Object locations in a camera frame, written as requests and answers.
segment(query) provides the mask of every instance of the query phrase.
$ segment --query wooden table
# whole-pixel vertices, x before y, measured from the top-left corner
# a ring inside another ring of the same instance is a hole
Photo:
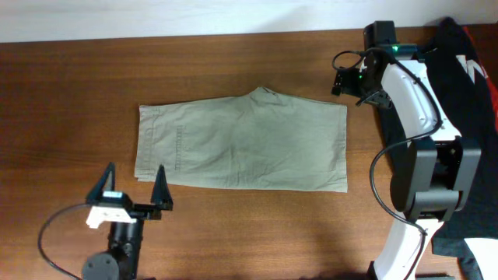
[[[488,74],[498,81],[498,29],[472,26]],[[399,29],[423,43],[434,28]],[[363,274],[381,252],[392,218],[368,183],[382,148],[370,106],[335,97],[331,59],[362,49],[361,30],[0,44],[0,278],[64,279],[37,252],[43,221],[84,201],[108,162],[117,189],[149,202],[152,183],[133,177],[140,104],[241,96],[257,86],[348,105],[349,192],[226,191],[170,186],[174,211],[147,222],[140,277],[312,278]],[[391,170],[377,168],[389,199]],[[79,275],[105,249],[108,225],[90,230],[87,211],[49,228],[44,246]],[[418,272],[460,272],[430,253]]]

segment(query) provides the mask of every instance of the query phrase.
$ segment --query white wall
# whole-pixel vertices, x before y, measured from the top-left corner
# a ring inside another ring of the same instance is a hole
[[[0,42],[495,23],[498,0],[0,0]]]

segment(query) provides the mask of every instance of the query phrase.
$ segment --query folded cloth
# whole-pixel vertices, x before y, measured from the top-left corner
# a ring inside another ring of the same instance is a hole
[[[347,192],[346,106],[257,88],[140,106],[135,176],[226,189]]]

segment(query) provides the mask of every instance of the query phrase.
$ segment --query cable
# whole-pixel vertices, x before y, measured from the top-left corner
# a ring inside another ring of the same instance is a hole
[[[69,206],[69,207],[66,207],[62,210],[59,210],[58,212],[55,212],[55,214],[53,214],[52,216],[50,216],[50,218],[48,218],[48,220],[41,226],[41,229],[40,229],[40,232],[38,233],[38,251],[40,252],[40,255],[41,257],[53,268],[55,268],[55,270],[61,272],[62,274],[65,274],[67,276],[69,276],[70,278],[72,279],[76,279],[76,280],[81,280],[80,277],[74,275],[73,273],[69,272],[69,271],[66,271],[64,268],[61,268],[60,266],[56,265],[46,254],[45,254],[45,251],[43,249],[43,246],[41,244],[41,240],[43,239],[43,236],[44,236],[44,231],[47,229],[47,227],[50,225],[51,222],[53,222],[57,217],[59,217],[60,215],[62,214],[65,214],[67,212],[71,212],[71,211],[74,211],[74,210],[78,210],[78,209],[81,209],[81,208],[85,208],[85,207],[89,207],[91,205],[88,205],[86,203],[82,203],[82,204],[77,204],[77,205],[72,205],[72,206]]]
[[[397,142],[397,143],[394,143],[394,144],[391,144],[389,146],[387,146],[386,148],[382,149],[372,160],[372,163],[370,164],[370,187],[372,189],[372,192],[373,192],[373,196],[375,197],[375,199],[377,200],[377,202],[379,203],[379,205],[381,205],[382,209],[385,210],[389,215],[391,215],[393,218],[397,219],[398,221],[400,222],[403,222],[407,225],[410,225],[410,226],[414,226],[415,228],[418,229],[418,231],[420,231],[420,248],[419,248],[419,251],[415,257],[415,260],[413,261],[413,264],[412,266],[410,267],[409,271],[408,271],[408,274],[405,276],[405,280],[407,280],[409,278],[409,276],[412,274],[413,270],[415,269],[417,263],[419,262],[419,259],[421,258],[422,256],[422,252],[423,252],[423,248],[425,246],[425,243],[426,243],[426,236],[427,236],[427,232],[425,231],[425,229],[423,227],[421,227],[420,225],[417,225],[416,223],[414,222],[410,222],[409,220],[401,217],[400,215],[397,215],[396,213],[394,213],[392,210],[389,209],[388,206],[386,206],[386,204],[382,201],[381,199],[381,196],[379,195],[379,193],[377,192],[377,188],[375,187],[375,181],[374,181],[374,171],[375,171],[375,166],[377,164],[377,161],[379,160],[379,158],[381,158],[386,152],[389,152],[390,150],[392,150],[393,148],[396,148],[400,145],[404,145],[404,144],[407,144],[409,142],[412,142],[412,141],[415,141],[415,140],[418,140],[418,139],[421,139],[421,138],[425,138],[427,136],[430,136],[432,134],[434,134],[436,131],[438,131],[441,127],[441,125],[443,124],[443,120],[441,118],[441,113],[439,112],[438,110],[438,107],[437,107],[437,104],[436,104],[436,100],[434,100],[433,96],[430,94],[429,90],[427,89],[427,87],[422,83],[422,81],[420,81],[420,78],[418,78],[415,74],[413,74],[409,69],[407,69],[401,62],[399,62],[398,59],[396,59],[394,56],[392,56],[392,54],[390,54],[389,52],[387,52],[385,49],[383,48],[379,48],[379,47],[372,47],[372,48],[369,48],[367,49],[366,51],[343,51],[339,54],[337,54],[334,59],[332,60],[332,67],[339,71],[339,72],[346,72],[346,71],[349,71],[349,70],[352,70],[353,68],[355,68],[357,65],[359,65],[359,63],[370,53],[373,53],[373,52],[380,52],[382,54],[386,54],[388,56],[388,59],[389,59],[389,62],[390,63],[394,63],[396,64],[401,70],[403,70],[403,72],[405,72],[410,78],[412,78],[417,84],[419,84],[420,88],[422,88],[423,92],[427,95],[427,98],[429,99],[429,102],[431,104],[431,106],[434,108],[434,111],[436,112],[436,123],[433,127],[433,129],[431,129],[430,131],[428,132],[424,132],[422,133],[421,135],[417,135],[417,136],[412,136],[412,137],[409,137],[401,142]],[[348,67],[348,68],[339,68],[335,65],[335,60],[343,55],[343,54],[358,54],[360,59],[359,59],[359,62],[355,63],[353,66],[351,67]]]

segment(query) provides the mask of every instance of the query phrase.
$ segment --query gray-green fabric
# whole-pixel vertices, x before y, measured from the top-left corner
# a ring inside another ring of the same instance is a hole
[[[257,88],[140,106],[135,176],[223,189],[347,192],[346,106]]]

